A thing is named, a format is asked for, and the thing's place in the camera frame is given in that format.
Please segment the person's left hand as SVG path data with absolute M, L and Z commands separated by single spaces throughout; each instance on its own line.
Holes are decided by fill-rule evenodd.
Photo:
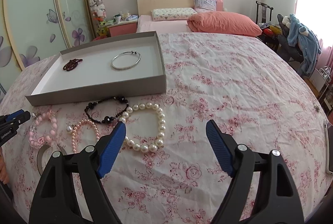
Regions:
M 5 158 L 3 157 L 2 148 L 0 148 L 0 180 L 3 184 L 9 182 L 9 176 L 6 169 Z

